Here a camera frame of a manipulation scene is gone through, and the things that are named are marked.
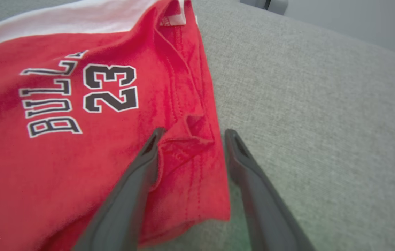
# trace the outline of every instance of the white stripe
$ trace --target white stripe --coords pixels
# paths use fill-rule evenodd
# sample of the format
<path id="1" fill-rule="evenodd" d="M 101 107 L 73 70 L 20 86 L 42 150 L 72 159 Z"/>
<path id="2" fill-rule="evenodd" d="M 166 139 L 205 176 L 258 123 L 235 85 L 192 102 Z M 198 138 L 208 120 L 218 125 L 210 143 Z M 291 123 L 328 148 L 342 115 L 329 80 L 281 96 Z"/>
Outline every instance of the white stripe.
<path id="1" fill-rule="evenodd" d="M 169 16 L 169 25 L 184 25 L 187 20 L 185 19 L 184 0 L 179 0 L 180 14 Z"/>
<path id="2" fill-rule="evenodd" d="M 184 0 L 179 1 L 179 16 L 182 17 L 176 25 L 184 25 Z M 157 0 L 82 0 L 30 11 L 0 22 L 0 43 L 33 35 L 129 31 L 156 2 Z"/>

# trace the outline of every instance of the gray wall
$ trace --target gray wall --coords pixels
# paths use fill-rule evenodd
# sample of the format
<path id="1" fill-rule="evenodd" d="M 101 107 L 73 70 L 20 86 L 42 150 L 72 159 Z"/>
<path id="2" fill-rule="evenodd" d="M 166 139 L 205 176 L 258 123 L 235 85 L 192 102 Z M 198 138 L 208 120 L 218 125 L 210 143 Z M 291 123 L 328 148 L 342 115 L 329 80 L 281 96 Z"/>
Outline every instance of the gray wall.
<path id="1" fill-rule="evenodd" d="M 285 16 L 395 51 L 395 0 L 289 0 Z"/>

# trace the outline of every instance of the basketball jersey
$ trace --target basketball jersey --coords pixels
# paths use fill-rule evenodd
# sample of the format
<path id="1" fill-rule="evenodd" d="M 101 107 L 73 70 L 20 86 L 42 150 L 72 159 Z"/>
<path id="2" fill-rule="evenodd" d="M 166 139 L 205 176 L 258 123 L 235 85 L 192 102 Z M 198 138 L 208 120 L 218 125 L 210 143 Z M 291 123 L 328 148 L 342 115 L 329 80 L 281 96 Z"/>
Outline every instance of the basketball jersey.
<path id="1" fill-rule="evenodd" d="M 83 0 L 0 22 L 0 250 L 68 250 L 157 127 L 139 244 L 230 204 L 190 1 Z"/>

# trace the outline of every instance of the gray fabric surface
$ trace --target gray fabric surface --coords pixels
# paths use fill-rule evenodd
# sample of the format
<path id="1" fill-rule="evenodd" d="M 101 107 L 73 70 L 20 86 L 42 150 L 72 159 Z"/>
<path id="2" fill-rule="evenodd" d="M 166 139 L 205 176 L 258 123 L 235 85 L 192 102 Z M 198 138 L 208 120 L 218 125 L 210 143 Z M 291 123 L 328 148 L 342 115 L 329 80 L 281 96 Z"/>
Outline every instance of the gray fabric surface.
<path id="1" fill-rule="evenodd" d="M 0 19 L 65 2 L 0 1 Z M 395 250 L 395 53 L 233 1 L 195 0 L 221 132 L 236 129 L 319 251 Z M 154 250 L 249 250 L 230 223 Z"/>

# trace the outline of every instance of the red fabric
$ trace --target red fabric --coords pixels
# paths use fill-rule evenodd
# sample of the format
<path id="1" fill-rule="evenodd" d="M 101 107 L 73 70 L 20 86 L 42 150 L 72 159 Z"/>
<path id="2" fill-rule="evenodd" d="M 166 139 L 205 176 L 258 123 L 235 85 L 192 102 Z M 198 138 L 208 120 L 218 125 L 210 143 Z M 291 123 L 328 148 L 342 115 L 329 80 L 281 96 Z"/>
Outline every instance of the red fabric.
<path id="1" fill-rule="evenodd" d="M 0 250 L 70 249 L 156 127 L 167 132 L 158 144 L 159 178 L 148 195 L 140 245 L 169 240 L 206 219 L 229 219 L 223 148 L 199 29 L 189 1 L 186 25 L 160 27 L 167 10 L 175 13 L 169 7 L 178 8 L 171 0 L 155 3 L 125 33 L 0 43 Z M 85 50 L 81 59 L 66 58 Z M 77 62 L 70 76 L 20 75 L 27 68 L 63 70 L 61 60 Z M 83 76 L 89 64 L 131 66 L 137 76 L 122 87 L 122 75 L 106 82 L 97 74 L 102 89 L 91 90 Z M 61 78 L 70 80 L 70 95 L 19 96 L 19 89 L 59 88 L 54 79 Z M 96 101 L 101 113 L 83 108 L 91 92 L 119 97 L 121 89 L 134 86 L 136 108 L 116 112 L 102 100 Z M 30 109 L 23 108 L 23 100 L 60 98 L 70 101 L 71 111 L 25 117 Z M 30 137 L 32 121 L 67 116 L 81 134 L 70 130 Z"/>

